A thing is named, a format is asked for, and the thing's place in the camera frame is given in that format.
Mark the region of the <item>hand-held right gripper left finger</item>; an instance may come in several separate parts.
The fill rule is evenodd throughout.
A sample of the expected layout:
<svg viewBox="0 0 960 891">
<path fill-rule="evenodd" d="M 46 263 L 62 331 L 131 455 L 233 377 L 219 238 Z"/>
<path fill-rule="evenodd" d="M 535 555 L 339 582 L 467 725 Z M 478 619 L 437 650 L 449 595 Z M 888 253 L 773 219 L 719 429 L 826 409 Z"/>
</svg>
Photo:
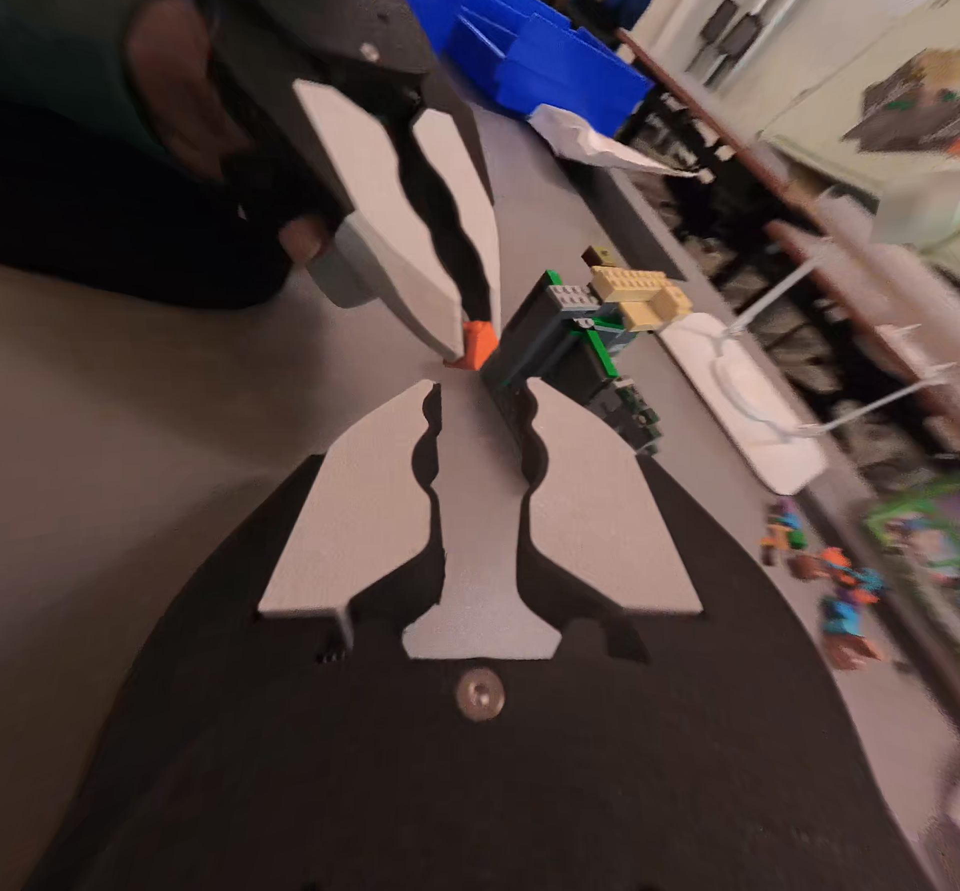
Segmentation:
<svg viewBox="0 0 960 891">
<path fill-rule="evenodd" d="M 424 551 L 431 505 L 414 452 L 435 386 L 416 382 L 330 445 L 259 599 L 262 617 L 345 620 L 354 598 Z"/>
</svg>

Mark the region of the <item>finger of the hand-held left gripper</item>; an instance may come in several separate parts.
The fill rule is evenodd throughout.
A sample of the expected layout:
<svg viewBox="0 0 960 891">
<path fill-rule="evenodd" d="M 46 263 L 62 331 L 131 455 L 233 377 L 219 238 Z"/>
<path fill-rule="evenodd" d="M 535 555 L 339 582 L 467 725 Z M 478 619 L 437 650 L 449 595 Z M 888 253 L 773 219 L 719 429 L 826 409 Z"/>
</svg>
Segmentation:
<svg viewBox="0 0 960 891">
<path fill-rule="evenodd" d="M 335 235 L 342 260 L 423 344 L 461 358 L 461 295 L 404 192 L 387 131 L 331 85 L 295 80 L 293 92 L 351 206 Z"/>
<path fill-rule="evenodd" d="M 453 117 L 426 108 L 412 126 L 416 146 L 438 176 L 456 219 L 450 226 L 457 245 L 446 261 L 458 266 L 454 278 L 463 309 L 473 321 L 502 327 L 501 256 L 497 215 L 470 151 Z"/>
</svg>

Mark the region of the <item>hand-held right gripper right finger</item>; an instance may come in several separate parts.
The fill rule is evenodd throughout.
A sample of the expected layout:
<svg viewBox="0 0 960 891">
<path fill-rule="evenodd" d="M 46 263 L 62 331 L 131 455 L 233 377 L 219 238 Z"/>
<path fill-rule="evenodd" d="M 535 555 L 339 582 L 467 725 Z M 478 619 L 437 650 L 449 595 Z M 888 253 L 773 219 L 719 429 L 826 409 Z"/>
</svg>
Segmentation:
<svg viewBox="0 0 960 891">
<path fill-rule="evenodd" d="M 524 536 L 602 605 L 696 617 L 703 605 L 642 471 L 615 429 L 541 378 L 523 393 Z"/>
</svg>

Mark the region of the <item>orange slope brick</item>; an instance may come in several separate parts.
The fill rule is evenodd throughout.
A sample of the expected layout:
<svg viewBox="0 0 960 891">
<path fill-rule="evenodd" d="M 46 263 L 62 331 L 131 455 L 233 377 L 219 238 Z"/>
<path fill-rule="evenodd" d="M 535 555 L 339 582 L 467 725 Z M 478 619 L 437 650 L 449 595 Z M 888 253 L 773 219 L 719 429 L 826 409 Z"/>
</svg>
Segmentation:
<svg viewBox="0 0 960 891">
<path fill-rule="evenodd" d="M 448 369 L 480 371 L 498 348 L 498 333 L 490 321 L 464 321 L 462 323 L 463 354 L 454 361 L 444 360 Z"/>
</svg>

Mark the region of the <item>brick building model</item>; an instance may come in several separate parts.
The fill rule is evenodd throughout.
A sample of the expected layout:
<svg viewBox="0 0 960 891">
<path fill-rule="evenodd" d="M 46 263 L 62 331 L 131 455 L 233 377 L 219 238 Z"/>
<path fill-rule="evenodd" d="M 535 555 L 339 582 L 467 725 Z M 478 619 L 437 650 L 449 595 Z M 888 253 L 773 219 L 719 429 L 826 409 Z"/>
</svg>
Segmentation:
<svg viewBox="0 0 960 891">
<path fill-rule="evenodd" d="M 545 271 L 504 327 L 480 368 L 511 437 L 522 445 L 526 386 L 542 380 L 610 427 L 638 455 L 655 455 L 660 418 L 616 360 L 639 337 L 692 313 L 692 302 L 663 271 L 620 267 L 606 248 L 582 254 L 586 284 Z"/>
</svg>

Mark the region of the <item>instruction booklet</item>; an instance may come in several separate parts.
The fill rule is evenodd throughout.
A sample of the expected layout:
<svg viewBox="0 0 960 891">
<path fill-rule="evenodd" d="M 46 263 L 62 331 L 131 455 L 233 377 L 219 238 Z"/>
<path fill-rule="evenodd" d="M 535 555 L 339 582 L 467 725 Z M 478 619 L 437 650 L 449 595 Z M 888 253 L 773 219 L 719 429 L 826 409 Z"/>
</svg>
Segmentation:
<svg viewBox="0 0 960 891">
<path fill-rule="evenodd" d="M 762 141 L 873 196 L 958 169 L 958 13 L 959 0 L 909 11 L 774 117 Z"/>
</svg>

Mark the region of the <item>person's left forearm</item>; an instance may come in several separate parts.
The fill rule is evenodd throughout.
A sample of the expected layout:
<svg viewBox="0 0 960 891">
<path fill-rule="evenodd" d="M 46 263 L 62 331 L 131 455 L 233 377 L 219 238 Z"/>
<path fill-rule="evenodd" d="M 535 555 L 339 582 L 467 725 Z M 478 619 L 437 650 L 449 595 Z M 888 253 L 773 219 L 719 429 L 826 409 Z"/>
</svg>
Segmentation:
<svg viewBox="0 0 960 891">
<path fill-rule="evenodd" d="M 1 0 L 2 99 L 161 157 L 125 53 L 153 1 Z"/>
</svg>

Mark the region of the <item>brown top office desk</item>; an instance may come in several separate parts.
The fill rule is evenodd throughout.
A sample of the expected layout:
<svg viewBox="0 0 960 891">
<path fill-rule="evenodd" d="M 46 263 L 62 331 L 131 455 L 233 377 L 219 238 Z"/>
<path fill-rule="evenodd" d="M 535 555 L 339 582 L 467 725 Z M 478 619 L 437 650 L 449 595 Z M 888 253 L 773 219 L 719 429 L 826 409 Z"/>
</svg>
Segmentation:
<svg viewBox="0 0 960 891">
<path fill-rule="evenodd" d="M 888 271 L 882 271 L 875 251 L 842 228 L 836 213 L 826 213 L 796 177 L 790 177 L 771 151 L 734 130 L 706 93 L 671 74 L 623 29 L 615 37 L 631 55 L 631 67 L 654 85 L 645 102 L 618 130 L 617 140 L 632 141 L 649 117 L 662 119 L 669 132 L 714 175 L 713 187 L 733 201 L 733 217 L 740 224 L 749 250 L 738 251 L 741 264 L 756 263 L 762 248 L 775 243 L 795 264 L 812 264 L 813 280 L 820 292 L 845 309 L 859 333 L 876 345 L 894 371 L 908 384 L 919 384 L 920 399 L 935 416 L 959 423 L 958 368 L 933 377 L 933 366 L 909 357 L 911 345 L 891 344 L 877 331 L 879 311 L 868 311 L 869 288 L 882 292 L 887 309 L 904 325 L 904 298 Z"/>
</svg>

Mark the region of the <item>crumpled white paper bag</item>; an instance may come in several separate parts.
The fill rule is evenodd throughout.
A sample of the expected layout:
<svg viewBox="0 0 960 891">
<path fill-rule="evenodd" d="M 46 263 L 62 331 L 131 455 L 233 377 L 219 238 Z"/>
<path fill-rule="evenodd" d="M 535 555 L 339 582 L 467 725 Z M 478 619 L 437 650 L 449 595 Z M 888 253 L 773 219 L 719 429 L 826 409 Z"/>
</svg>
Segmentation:
<svg viewBox="0 0 960 891">
<path fill-rule="evenodd" d="M 621 144 L 598 132 L 584 117 L 554 105 L 537 105 L 526 123 L 554 157 L 562 161 L 657 177 L 695 178 L 700 174 L 698 170 L 673 167 Z"/>
</svg>

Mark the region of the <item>blue plastic bin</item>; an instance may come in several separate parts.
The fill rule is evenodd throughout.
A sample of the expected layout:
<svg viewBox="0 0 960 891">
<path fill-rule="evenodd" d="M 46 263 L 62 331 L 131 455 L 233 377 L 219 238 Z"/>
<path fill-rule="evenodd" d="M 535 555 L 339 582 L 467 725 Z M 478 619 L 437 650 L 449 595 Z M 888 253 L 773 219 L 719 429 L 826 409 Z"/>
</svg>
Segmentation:
<svg viewBox="0 0 960 891">
<path fill-rule="evenodd" d="M 541 0 L 406 0 L 439 58 L 502 110 L 548 105 L 613 138 L 654 81 Z"/>
</svg>

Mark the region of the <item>white book stand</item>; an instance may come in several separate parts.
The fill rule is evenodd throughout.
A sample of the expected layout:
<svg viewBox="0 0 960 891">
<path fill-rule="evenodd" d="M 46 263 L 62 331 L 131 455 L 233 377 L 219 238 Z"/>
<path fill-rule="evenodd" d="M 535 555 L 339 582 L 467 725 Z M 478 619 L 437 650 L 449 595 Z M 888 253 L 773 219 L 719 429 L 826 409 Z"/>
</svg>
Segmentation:
<svg viewBox="0 0 960 891">
<path fill-rule="evenodd" d="M 875 215 L 850 195 L 823 193 L 813 203 L 831 237 L 771 223 L 772 238 L 798 266 L 731 322 L 694 311 L 657 333 L 703 403 L 725 430 L 756 477 L 770 492 L 793 496 L 828 468 L 826 439 L 864 416 L 903 408 L 921 394 L 929 416 L 958 427 L 958 350 L 932 339 L 934 326 L 894 317 L 928 314 L 913 292 L 952 290 L 902 245 L 873 238 Z M 816 300 L 828 300 L 844 321 L 820 334 L 832 349 L 845 387 L 832 402 L 855 401 L 845 416 L 800 417 L 779 378 L 771 376 L 743 343 L 750 324 L 810 282 Z"/>
</svg>

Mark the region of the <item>pile of small brick figures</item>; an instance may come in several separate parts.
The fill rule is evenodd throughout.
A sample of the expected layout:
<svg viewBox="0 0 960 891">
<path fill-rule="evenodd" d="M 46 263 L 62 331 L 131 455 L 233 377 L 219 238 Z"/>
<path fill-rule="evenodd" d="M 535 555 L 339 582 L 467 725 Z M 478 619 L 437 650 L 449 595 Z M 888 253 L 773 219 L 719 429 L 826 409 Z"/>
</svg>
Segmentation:
<svg viewBox="0 0 960 891">
<path fill-rule="evenodd" d="M 834 670 L 856 671 L 867 662 L 882 661 L 882 652 L 862 627 L 864 613 L 885 590 L 881 575 L 855 565 L 840 547 L 814 549 L 789 497 L 776 498 L 768 508 L 759 549 L 763 566 L 783 567 L 799 581 L 824 585 L 819 604 L 821 648 Z"/>
</svg>

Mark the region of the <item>black mesh office chair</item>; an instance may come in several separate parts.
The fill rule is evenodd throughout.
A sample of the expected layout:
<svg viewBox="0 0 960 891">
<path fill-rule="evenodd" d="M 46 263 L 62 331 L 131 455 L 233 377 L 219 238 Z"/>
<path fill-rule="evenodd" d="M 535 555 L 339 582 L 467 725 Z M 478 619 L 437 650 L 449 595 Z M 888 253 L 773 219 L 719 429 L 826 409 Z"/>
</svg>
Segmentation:
<svg viewBox="0 0 960 891">
<path fill-rule="evenodd" d="M 53 112 L 2 102 L 1 261 L 184 309 L 265 304 L 332 243 L 304 216 L 263 228 L 213 180 Z"/>
</svg>

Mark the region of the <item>toy brick set box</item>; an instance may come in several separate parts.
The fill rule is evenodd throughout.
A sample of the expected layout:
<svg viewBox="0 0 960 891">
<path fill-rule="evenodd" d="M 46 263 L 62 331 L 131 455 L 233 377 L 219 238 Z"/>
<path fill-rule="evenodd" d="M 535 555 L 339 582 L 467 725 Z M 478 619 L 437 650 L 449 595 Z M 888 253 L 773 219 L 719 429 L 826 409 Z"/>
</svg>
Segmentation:
<svg viewBox="0 0 960 891">
<path fill-rule="evenodd" d="M 865 526 L 882 549 L 907 560 L 918 585 L 958 610 L 958 473 L 893 495 L 866 514 Z"/>
</svg>

